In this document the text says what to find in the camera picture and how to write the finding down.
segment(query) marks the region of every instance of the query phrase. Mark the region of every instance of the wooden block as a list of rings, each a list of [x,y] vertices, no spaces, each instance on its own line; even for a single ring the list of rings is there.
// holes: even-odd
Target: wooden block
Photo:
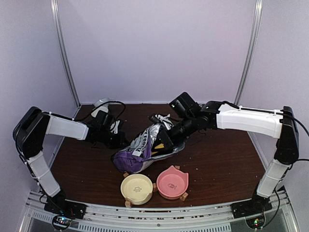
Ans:
[[[129,173],[124,173],[123,176],[124,176],[124,178],[126,178],[126,177],[129,176]]]
[[[158,191],[158,188],[157,188],[157,186],[156,186],[156,183],[153,183],[153,192],[157,192]]]
[[[184,202],[185,199],[187,199],[188,196],[189,196],[189,194],[185,192],[185,193],[180,197],[180,200],[182,200],[182,201]]]
[[[126,208],[132,208],[132,202],[126,201],[125,206]]]

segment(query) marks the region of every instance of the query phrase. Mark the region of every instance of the pet bowl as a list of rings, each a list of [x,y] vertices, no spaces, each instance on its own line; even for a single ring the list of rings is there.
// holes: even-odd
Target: pet bowl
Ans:
[[[189,174],[170,166],[158,176],[156,185],[162,197],[175,200],[180,198],[187,190]]]
[[[140,205],[145,204],[151,199],[153,184],[145,175],[132,174],[122,181],[120,190],[127,201]]]

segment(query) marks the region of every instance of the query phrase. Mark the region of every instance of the white wall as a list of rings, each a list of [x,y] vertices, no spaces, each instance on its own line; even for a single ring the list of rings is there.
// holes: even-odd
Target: white wall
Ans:
[[[18,158],[12,132],[29,107],[73,116],[49,0],[5,0],[0,6],[0,231],[14,232],[35,186]],[[59,137],[45,141],[47,161]]]
[[[261,28],[241,104],[247,107],[293,108],[309,128],[309,1],[265,0]],[[309,138],[298,126],[300,157],[309,158]],[[266,160],[275,140],[256,135]],[[309,228],[309,163],[297,162],[285,186],[302,232]]]
[[[255,1],[60,0],[82,103],[234,101]]]

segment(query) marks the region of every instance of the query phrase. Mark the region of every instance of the yellow bowl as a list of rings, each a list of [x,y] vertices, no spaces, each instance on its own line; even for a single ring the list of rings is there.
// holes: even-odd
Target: yellow bowl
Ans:
[[[148,202],[153,195],[153,183],[142,174],[132,174],[126,177],[120,186],[123,197],[135,205]]]

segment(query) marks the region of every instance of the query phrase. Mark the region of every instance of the pink bowl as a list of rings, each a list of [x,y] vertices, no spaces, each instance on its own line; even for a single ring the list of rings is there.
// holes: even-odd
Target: pink bowl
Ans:
[[[158,176],[156,185],[162,197],[175,200],[180,198],[187,190],[189,174],[170,166]]]

